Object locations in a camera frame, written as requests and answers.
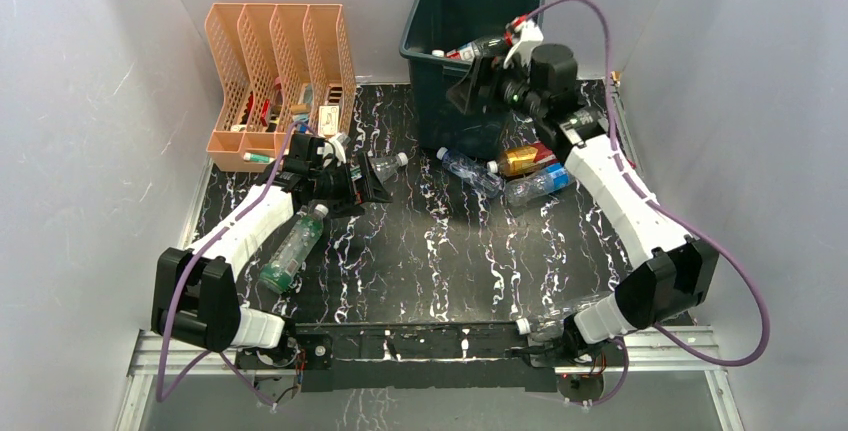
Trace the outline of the clear bottle green label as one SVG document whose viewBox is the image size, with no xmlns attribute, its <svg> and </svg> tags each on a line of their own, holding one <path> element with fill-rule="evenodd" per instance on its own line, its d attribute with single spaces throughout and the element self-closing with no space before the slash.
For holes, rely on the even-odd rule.
<svg viewBox="0 0 848 431">
<path fill-rule="evenodd" d="M 385 183 L 408 164 L 408 156 L 405 152 L 400 152 L 390 156 L 372 157 L 370 162 L 379 181 Z"/>
</svg>

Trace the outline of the red label water bottle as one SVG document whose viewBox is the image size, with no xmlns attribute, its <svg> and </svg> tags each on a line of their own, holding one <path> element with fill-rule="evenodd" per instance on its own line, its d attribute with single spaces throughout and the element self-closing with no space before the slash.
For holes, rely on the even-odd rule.
<svg viewBox="0 0 848 431">
<path fill-rule="evenodd" d="M 513 37 L 510 34 L 483 36 L 446 51 L 444 57 L 471 62 L 479 57 L 505 56 L 512 46 Z"/>
</svg>

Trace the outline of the clear blue crushed bottle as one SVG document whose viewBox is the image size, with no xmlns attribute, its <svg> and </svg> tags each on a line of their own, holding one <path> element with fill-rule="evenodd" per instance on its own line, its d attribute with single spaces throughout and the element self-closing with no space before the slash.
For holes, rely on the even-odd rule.
<svg viewBox="0 0 848 431">
<path fill-rule="evenodd" d="M 504 189 L 503 179 L 489 172 L 485 166 L 474 159 L 446 147 L 441 147 L 437 151 L 436 157 L 447 171 L 485 197 L 496 198 L 502 193 Z"/>
</svg>

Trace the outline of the green tea bottle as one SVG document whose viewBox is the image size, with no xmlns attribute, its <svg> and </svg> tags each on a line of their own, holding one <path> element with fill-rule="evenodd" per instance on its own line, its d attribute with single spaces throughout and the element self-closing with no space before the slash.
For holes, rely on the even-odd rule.
<svg viewBox="0 0 848 431">
<path fill-rule="evenodd" d="M 260 284 L 279 295 L 291 288 L 301 266 L 323 234 L 324 218 L 328 213 L 327 206 L 316 204 L 296 221 L 269 262 L 261 269 Z"/>
</svg>

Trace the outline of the blue label clear bottle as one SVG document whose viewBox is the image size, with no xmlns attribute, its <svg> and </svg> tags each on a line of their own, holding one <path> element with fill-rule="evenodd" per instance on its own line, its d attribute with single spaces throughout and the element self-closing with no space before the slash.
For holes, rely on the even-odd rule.
<svg viewBox="0 0 848 431">
<path fill-rule="evenodd" d="M 561 164 L 551 164 L 529 176 L 508 182 L 504 195 L 509 206 L 521 207 L 574 182 L 575 178 Z"/>
</svg>

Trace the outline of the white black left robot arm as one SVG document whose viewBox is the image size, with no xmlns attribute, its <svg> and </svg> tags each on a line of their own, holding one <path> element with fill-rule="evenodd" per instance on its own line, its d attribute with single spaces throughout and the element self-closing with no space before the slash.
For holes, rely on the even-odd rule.
<svg viewBox="0 0 848 431">
<path fill-rule="evenodd" d="M 391 202 L 384 184 L 407 163 L 405 153 L 351 154 L 343 133 L 331 138 L 291 134 L 283 155 L 262 160 L 262 172 L 247 196 L 212 231 L 185 249 L 171 247 L 160 255 L 152 330 L 206 351 L 246 350 L 267 366 L 291 366 L 303 351 L 295 324 L 242 304 L 238 276 L 262 245 L 291 222 L 260 277 L 268 289 L 286 293 L 325 220 L 360 216 L 369 204 Z"/>
</svg>

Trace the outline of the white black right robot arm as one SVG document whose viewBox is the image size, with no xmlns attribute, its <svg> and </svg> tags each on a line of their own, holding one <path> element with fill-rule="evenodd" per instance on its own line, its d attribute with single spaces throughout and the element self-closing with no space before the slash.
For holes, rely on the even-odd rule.
<svg viewBox="0 0 848 431">
<path fill-rule="evenodd" d="M 520 65 L 516 52 L 483 55 L 447 96 L 466 114 L 513 111 L 533 121 L 539 141 L 600 206 L 624 245 L 632 271 L 607 296 L 568 313 L 522 318 L 528 345 L 514 350 L 590 364 L 603 345 L 701 304 L 719 253 L 715 245 L 663 216 L 617 149 L 612 115 L 576 90 L 577 62 L 561 44 L 541 44 Z"/>
</svg>

